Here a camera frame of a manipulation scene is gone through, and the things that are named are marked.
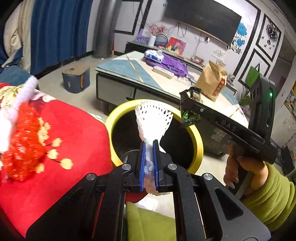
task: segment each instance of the blue flower wall decal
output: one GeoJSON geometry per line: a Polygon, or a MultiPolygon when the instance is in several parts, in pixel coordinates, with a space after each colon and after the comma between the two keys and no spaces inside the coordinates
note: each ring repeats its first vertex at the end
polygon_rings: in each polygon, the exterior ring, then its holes
{"type": "Polygon", "coordinates": [[[240,34],[241,36],[247,35],[247,29],[243,23],[239,23],[239,26],[237,27],[237,33],[240,34]]]}
{"type": "Polygon", "coordinates": [[[237,45],[241,47],[244,44],[244,41],[241,39],[237,39],[237,45]]]}
{"type": "Polygon", "coordinates": [[[245,25],[241,22],[239,23],[239,26],[237,27],[237,31],[235,33],[235,36],[231,42],[231,45],[227,47],[227,49],[232,49],[237,54],[240,54],[242,52],[241,46],[245,45],[247,36],[247,28],[245,25]]]}

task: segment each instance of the gray pillar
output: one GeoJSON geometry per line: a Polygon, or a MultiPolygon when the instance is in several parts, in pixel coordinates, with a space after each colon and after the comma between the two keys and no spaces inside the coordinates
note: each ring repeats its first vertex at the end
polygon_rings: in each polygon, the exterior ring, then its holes
{"type": "Polygon", "coordinates": [[[122,0],[101,0],[93,43],[95,58],[108,58],[112,54],[114,30],[122,0]]]}

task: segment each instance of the yellow trash bin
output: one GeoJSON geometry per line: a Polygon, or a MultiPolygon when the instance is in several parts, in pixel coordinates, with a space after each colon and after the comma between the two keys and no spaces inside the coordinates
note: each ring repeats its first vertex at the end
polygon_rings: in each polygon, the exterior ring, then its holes
{"type": "MultiPolygon", "coordinates": [[[[135,107],[144,99],[125,102],[115,108],[106,120],[109,133],[111,159],[115,166],[122,164],[120,158],[130,150],[139,149],[139,137],[135,107]]],[[[166,103],[162,103],[173,113],[169,129],[160,141],[160,146],[172,157],[172,161],[194,174],[202,161],[203,144],[200,134],[194,125],[180,128],[181,112],[166,103]]]]}

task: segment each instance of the flat screen tv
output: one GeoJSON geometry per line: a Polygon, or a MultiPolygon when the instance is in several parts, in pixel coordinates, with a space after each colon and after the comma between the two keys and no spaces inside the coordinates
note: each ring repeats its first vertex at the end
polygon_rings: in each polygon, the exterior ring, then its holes
{"type": "Polygon", "coordinates": [[[164,17],[190,25],[227,45],[242,18],[214,0],[169,0],[164,17]]]}

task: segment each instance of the red cushion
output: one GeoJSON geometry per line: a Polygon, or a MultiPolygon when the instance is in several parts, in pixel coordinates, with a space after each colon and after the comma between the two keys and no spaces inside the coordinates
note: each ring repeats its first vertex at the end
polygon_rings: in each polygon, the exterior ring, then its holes
{"type": "Polygon", "coordinates": [[[2,181],[0,206],[23,236],[42,214],[87,173],[103,175],[113,168],[108,132],[103,123],[79,108],[58,100],[44,103],[39,99],[33,101],[32,105],[38,115],[52,126],[46,143],[61,138],[61,146],[55,148],[59,152],[58,158],[70,158],[74,165],[71,170],[66,170],[44,156],[41,159],[45,165],[44,172],[33,173],[23,182],[2,181]]]}

